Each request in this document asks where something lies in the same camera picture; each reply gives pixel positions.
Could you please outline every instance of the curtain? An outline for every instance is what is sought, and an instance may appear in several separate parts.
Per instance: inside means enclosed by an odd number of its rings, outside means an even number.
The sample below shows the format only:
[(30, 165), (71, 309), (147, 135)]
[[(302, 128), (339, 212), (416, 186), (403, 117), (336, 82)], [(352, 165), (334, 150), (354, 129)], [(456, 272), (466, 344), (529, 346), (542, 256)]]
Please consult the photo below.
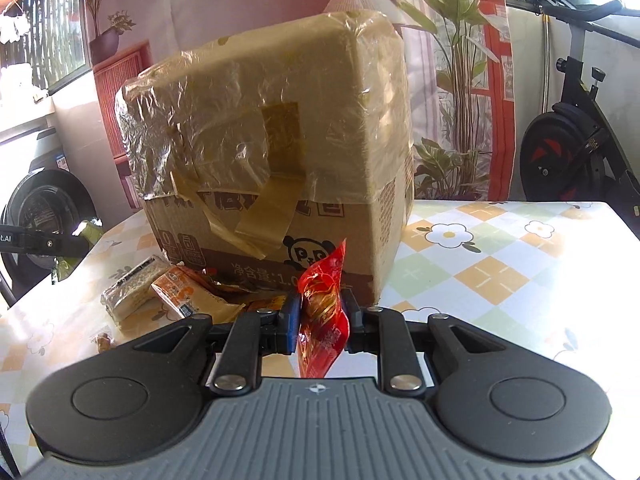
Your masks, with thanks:
[(515, 126), (505, 1), (399, 4), (419, 23), (403, 33), (416, 198), (506, 199)]

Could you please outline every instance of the knob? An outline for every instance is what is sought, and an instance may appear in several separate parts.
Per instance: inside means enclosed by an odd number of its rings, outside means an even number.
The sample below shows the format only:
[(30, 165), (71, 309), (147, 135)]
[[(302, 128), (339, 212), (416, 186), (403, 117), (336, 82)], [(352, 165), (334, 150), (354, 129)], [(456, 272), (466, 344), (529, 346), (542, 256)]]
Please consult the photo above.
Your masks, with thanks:
[(591, 69), (591, 77), (593, 77), (596, 81), (602, 83), (604, 81), (605, 76), (606, 74), (599, 68), (593, 67)]

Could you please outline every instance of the hanging decoration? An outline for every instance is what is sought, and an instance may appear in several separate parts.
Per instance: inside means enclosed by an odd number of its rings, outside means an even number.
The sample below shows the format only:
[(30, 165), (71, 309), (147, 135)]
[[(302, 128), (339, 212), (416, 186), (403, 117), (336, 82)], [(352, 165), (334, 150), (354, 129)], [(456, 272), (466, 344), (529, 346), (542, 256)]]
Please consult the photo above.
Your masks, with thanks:
[[(22, 36), (24, 36), (30, 29), (31, 25), (29, 24), (29, 20), (25, 15), (19, 0), (9, 0), (9, 3), (0, 14), (0, 43), (14, 43), (15, 41), (20, 40)], [(17, 16), (10, 16), (8, 14), (9, 10), (13, 10), (12, 7), (15, 6), (20, 11), (20, 14)]]

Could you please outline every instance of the plant pot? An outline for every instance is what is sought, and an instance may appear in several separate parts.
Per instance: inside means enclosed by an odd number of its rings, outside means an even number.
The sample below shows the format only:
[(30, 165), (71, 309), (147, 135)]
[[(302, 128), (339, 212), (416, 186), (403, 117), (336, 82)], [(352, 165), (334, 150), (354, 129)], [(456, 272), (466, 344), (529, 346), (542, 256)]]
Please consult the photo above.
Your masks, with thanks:
[(118, 31), (110, 27), (95, 40), (90, 41), (91, 64), (96, 65), (113, 56), (118, 51), (119, 37)]

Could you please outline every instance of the orange snack packet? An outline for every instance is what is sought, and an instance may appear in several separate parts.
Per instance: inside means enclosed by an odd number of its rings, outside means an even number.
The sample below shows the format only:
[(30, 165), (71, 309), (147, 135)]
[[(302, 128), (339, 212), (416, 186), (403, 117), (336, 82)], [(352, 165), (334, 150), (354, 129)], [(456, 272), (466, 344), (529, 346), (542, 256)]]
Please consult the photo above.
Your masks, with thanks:
[(182, 267), (173, 266), (156, 279), (151, 288), (168, 307), (181, 317), (196, 312), (209, 314), (213, 323), (229, 323), (236, 319), (244, 304), (227, 303), (192, 280)]

